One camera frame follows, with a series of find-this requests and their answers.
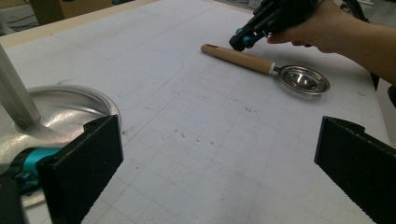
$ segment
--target shiny metal surface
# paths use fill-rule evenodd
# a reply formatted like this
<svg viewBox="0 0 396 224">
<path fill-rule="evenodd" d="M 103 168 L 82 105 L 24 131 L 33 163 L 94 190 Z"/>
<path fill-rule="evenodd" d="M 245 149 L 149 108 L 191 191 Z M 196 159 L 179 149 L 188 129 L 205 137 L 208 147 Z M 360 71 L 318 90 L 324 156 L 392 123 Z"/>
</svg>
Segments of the shiny metal surface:
<svg viewBox="0 0 396 224">
<path fill-rule="evenodd" d="M 93 119 L 119 115 L 115 104 L 99 91 L 80 86 L 58 85 L 28 90 L 41 119 L 19 127 L 0 106 L 0 174 L 28 147 L 63 147 L 83 133 Z M 44 202 L 43 193 L 23 198 L 24 206 Z"/>
<path fill-rule="evenodd" d="M 18 126 L 26 127 L 36 123 L 40 119 L 37 107 L 1 45 L 0 62 L 1 105 Z"/>
<path fill-rule="evenodd" d="M 287 87 L 297 92 L 318 95 L 330 89 L 330 82 L 326 77 L 306 67 L 283 66 L 278 74 Z"/>
</svg>

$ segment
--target white table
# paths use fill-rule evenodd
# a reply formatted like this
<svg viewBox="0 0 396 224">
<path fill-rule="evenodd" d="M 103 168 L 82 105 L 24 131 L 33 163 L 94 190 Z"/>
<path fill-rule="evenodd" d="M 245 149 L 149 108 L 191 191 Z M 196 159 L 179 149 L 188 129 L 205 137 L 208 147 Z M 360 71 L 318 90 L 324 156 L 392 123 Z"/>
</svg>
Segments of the white table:
<svg viewBox="0 0 396 224">
<path fill-rule="evenodd" d="M 314 164 L 322 116 L 389 142 L 367 71 L 315 48 L 246 50 L 330 80 L 326 94 L 301 97 L 200 51 L 228 48 L 251 14 L 203 0 L 110 14 L 7 48 L 28 88 L 87 86 L 120 110 L 125 161 L 83 223 L 372 223 Z M 50 223 L 45 205 L 27 214 Z"/>
</svg>

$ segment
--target wooden handle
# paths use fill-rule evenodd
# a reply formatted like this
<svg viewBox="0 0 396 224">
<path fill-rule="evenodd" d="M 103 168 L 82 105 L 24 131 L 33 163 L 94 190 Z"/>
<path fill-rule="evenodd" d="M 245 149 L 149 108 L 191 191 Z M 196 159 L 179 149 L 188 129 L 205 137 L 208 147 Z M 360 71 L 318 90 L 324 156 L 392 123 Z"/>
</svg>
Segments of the wooden handle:
<svg viewBox="0 0 396 224">
<path fill-rule="evenodd" d="M 224 61 L 235 63 L 266 74 L 272 73 L 275 67 L 275 63 L 271 60 L 215 45 L 204 44 L 201 46 L 201 51 Z"/>
</svg>

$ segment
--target human arm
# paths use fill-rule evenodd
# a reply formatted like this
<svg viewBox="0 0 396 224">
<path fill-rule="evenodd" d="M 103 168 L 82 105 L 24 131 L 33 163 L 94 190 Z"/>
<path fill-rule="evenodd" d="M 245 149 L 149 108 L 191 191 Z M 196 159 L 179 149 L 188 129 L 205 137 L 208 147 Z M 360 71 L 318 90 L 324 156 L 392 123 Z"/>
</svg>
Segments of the human arm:
<svg viewBox="0 0 396 224">
<path fill-rule="evenodd" d="M 307 21 L 267 41 L 309 44 L 325 53 L 344 55 L 396 85 L 396 29 L 355 19 L 332 0 L 323 0 Z"/>
</svg>

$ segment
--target metal bowl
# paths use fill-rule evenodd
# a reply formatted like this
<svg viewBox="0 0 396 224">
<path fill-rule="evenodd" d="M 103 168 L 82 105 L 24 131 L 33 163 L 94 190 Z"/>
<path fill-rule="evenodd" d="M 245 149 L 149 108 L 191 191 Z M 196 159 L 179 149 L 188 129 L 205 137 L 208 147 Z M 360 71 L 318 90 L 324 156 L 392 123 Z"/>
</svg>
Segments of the metal bowl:
<svg viewBox="0 0 396 224">
<path fill-rule="evenodd" d="M 283 66 L 278 73 L 280 80 L 294 91 L 319 95 L 330 89 L 330 82 L 322 74 L 298 65 Z"/>
<path fill-rule="evenodd" d="M 38 123 L 18 127 L 0 105 L 0 174 L 28 147 L 64 147 L 84 132 L 85 123 L 104 116 L 120 116 L 107 96 L 90 88 L 57 85 L 28 91 L 41 115 Z M 24 207 L 44 201 L 42 191 L 22 197 Z"/>
</svg>

